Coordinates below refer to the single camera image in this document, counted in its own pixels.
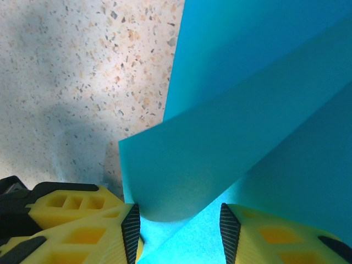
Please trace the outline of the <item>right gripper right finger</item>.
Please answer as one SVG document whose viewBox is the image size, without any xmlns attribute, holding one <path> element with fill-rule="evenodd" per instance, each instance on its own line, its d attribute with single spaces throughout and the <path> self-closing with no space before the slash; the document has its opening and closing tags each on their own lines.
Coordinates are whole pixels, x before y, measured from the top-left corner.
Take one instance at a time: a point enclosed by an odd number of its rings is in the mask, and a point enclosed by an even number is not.
<svg viewBox="0 0 352 264">
<path fill-rule="evenodd" d="M 352 264 L 337 236 L 241 205 L 221 205 L 219 229 L 226 264 Z"/>
</svg>

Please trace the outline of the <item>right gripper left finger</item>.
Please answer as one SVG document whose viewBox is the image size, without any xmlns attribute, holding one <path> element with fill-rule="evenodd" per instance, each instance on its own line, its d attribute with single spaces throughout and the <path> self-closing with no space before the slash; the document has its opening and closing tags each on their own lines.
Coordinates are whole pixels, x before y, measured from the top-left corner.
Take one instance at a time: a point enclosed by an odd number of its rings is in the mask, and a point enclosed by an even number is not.
<svg viewBox="0 0 352 264">
<path fill-rule="evenodd" d="M 143 251 L 137 204 L 15 236 L 0 246 L 0 264 L 137 264 Z"/>
</svg>

